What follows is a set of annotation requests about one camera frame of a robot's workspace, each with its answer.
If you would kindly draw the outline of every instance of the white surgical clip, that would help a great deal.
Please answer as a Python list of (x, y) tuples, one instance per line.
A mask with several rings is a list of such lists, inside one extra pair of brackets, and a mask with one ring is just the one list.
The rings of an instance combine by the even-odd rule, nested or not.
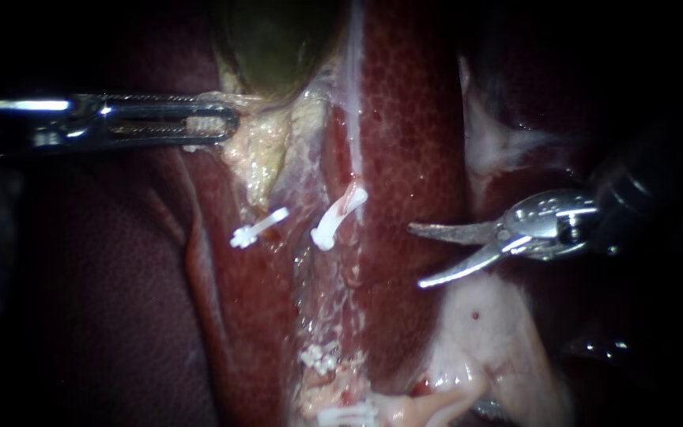
[(282, 207), (279, 210), (271, 213), (262, 221), (259, 221), (255, 225), (245, 225), (244, 227), (237, 229), (233, 232), (233, 238), (231, 239), (231, 248), (239, 247), (246, 248), (247, 246), (253, 244), (257, 241), (257, 235), (268, 227), (273, 226), (279, 221), (283, 221), (289, 216), (289, 210)]

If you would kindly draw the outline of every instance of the scissors blade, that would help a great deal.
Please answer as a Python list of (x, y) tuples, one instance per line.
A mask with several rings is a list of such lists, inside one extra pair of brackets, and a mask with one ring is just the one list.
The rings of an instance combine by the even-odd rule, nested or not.
[(416, 236), (462, 245), (488, 244), (495, 240), (499, 220), (468, 225), (418, 224), (411, 222), (407, 231)]
[(418, 281), (418, 287), (425, 289), (442, 285), (459, 278), (464, 278), (469, 274), (475, 273), (476, 271), (496, 263), (507, 255), (508, 253), (503, 252), (502, 248), (495, 240), (491, 240), (458, 265), (440, 271), (427, 278), (422, 278)]

